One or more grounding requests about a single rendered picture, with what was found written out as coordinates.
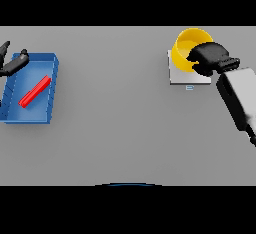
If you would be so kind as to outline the red beaker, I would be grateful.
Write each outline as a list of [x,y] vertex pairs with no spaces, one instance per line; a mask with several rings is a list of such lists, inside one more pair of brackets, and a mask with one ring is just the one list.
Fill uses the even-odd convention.
[[31,90],[29,90],[19,101],[18,105],[26,108],[41,92],[51,83],[51,78],[45,75]]

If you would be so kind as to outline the yellow bowl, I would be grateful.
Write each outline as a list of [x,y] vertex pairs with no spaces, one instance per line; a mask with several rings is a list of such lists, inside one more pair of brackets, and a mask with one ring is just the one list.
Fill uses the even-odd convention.
[[171,50],[171,59],[175,67],[182,72],[193,72],[194,62],[189,61],[187,57],[195,46],[205,42],[213,42],[213,38],[203,29],[187,28],[183,30]]

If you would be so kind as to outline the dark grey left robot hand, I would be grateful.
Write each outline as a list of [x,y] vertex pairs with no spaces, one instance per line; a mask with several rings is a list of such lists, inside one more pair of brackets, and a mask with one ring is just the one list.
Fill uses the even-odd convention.
[[4,59],[9,46],[9,41],[6,41],[0,46],[0,77],[10,77],[29,63],[29,54],[26,49],[23,49],[17,58],[5,64]]

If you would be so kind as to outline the pale square measuring scale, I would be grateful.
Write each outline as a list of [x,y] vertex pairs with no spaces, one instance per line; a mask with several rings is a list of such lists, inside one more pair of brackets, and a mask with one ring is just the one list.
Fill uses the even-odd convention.
[[172,62],[171,51],[167,51],[169,80],[171,85],[185,85],[187,90],[193,90],[195,85],[210,85],[211,78],[196,72],[183,72]]

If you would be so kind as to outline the blue tray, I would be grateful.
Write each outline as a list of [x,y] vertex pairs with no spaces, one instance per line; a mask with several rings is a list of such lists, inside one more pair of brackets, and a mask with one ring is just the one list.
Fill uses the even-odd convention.
[[[6,78],[0,105],[0,122],[6,124],[49,124],[52,118],[59,61],[55,53],[30,53],[29,63]],[[48,85],[26,106],[19,102],[44,77]]]

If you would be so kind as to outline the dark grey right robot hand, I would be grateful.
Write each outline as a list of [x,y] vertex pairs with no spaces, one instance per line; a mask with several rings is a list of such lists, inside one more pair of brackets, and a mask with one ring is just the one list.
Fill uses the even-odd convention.
[[211,77],[213,72],[222,74],[235,70],[240,65],[239,58],[229,56],[229,52],[219,43],[205,42],[191,49],[187,60],[193,62],[192,69],[198,74]]

